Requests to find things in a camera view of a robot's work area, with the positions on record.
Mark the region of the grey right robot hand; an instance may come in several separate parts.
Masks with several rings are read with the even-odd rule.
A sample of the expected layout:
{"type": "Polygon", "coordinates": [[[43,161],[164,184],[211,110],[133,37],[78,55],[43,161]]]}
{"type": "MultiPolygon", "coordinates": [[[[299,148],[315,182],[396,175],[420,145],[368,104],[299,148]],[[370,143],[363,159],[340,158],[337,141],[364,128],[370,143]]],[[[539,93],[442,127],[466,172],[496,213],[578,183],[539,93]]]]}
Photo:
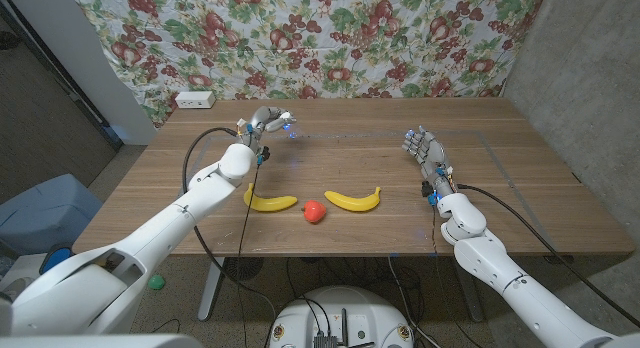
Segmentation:
{"type": "Polygon", "coordinates": [[[453,168],[444,147],[432,132],[422,126],[418,131],[409,130],[402,149],[416,159],[423,178],[438,194],[446,196],[455,192],[451,180],[453,168]]]}

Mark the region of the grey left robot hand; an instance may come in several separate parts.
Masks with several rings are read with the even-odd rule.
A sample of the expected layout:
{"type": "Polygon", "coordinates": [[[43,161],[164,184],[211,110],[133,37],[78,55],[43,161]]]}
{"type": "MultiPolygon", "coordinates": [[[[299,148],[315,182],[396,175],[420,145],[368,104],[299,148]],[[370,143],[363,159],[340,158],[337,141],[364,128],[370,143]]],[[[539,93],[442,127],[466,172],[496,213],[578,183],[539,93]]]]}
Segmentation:
{"type": "Polygon", "coordinates": [[[249,122],[240,129],[238,142],[257,152],[264,133],[276,132],[283,129],[285,125],[295,122],[294,115],[284,108],[261,106],[249,122]]]}

